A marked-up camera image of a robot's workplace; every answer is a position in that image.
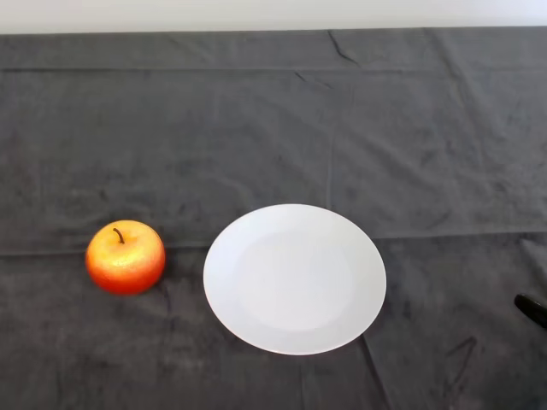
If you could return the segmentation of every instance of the plate rim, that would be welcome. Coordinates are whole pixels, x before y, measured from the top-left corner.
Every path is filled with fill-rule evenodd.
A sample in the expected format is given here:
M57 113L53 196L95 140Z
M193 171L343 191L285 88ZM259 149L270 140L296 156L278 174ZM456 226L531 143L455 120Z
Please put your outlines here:
M329 348L318 348L318 349L310 349L310 350L306 350L306 351L297 351L297 352L288 352L288 351L281 351L281 350L277 350L275 348L269 348L269 347L265 347L265 346L261 346L260 343L253 343L249 340L247 340L246 338L244 337L241 337L239 335L238 332L234 331L230 326L226 325L226 323L224 323L224 321L220 318L220 316L217 314L217 312L215 311L215 308L213 307L212 303L211 303L211 298L210 298L210 295L207 291L207 285L206 285L206 282L205 282L205 278L206 278L206 272L207 272L207 265L208 265L208 260L209 260L209 256L211 254L211 249L215 246L216 242L219 240L219 238L222 236L222 234L225 233L225 231L230 228L231 226L237 224L237 223L241 223L242 220L246 219L247 217L250 217L250 215L252 214L255 214L255 213L259 213L261 211L264 211L264 210L267 210L267 209L271 209L271 208L290 208L290 207L302 207L302 208L314 208L314 209L319 209L320 211L325 211L325 212L328 212L328 213L331 213L331 214L335 214L337 215L339 218L342 218L344 220L346 220L347 222L349 222L350 224L352 224L355 228L357 228L367 239L368 241L373 245L376 253L378 254L378 257L379 257L379 260L381 262L381 267L382 267L382 273L383 273L383 277L384 277L384 294L382 296L382 302L380 303L379 305L379 308L378 308L378 312L376 312L376 314L374 315L374 318L372 319L372 321L367 325L367 327L365 327L365 329L363 329L360 333L358 333L356 336L352 336L352 337L348 337L347 339L344 339L343 342L341 343L336 343L336 344L333 344L331 347ZM384 259L382 258L382 255L381 253L378 251L378 248L376 247L376 245L374 244L373 240L370 238L369 235L367 235L367 233L361 229L355 222L347 219L346 217L344 217L343 215L341 214L338 214L330 209L326 209L326 208L323 208L323 207L317 207L315 205L308 205L308 204L305 204L305 203L295 203L295 202L290 202L290 203L279 203L279 204L275 204L275 205L268 205L266 207L262 207L262 208L258 208L258 209L255 209L253 211L250 211L246 214L243 214L241 215L240 217L238 217L237 219L233 220L231 223L229 223L227 226L224 227L224 229L222 229L222 231L216 236L215 240L211 243L211 246L209 247L209 250L207 251L207 255L205 256L205 262L203 264L203 290L204 290L204 293L205 293L205 298L207 299L207 303L210 307L210 309L213 311L213 314L215 315L215 317L217 318L217 320L219 320L219 322L225 327L227 328L234 336L236 336L238 339L242 340L243 342L245 343L248 343L249 345L255 347L255 348L258 348L258 349L261 349L261 350L265 350L267 352L272 352L272 353L276 353L276 354L285 354L285 355L291 355L291 356L304 356L304 355L312 355L312 354L321 354L321 353L326 353L326 352L330 352L332 350L335 350L335 349L338 349L338 348L341 348L342 346L345 346L346 344L348 343L351 343L353 342L354 340L356 340L358 337L361 337L363 335L363 333L365 331L367 331L370 326L374 323L374 321L378 318L379 316L379 313L381 312L382 310L382 307L384 306L384 302L385 302L385 296L387 294L387 275L385 273L385 263L384 263Z

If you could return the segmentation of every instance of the white plate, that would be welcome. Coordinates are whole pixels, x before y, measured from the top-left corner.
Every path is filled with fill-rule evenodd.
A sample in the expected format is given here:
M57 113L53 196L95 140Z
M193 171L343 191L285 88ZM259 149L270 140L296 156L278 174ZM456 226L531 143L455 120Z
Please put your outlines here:
M232 222L207 254L203 284L217 318L247 343L315 354L373 323L385 269L369 237L346 218L286 204Z

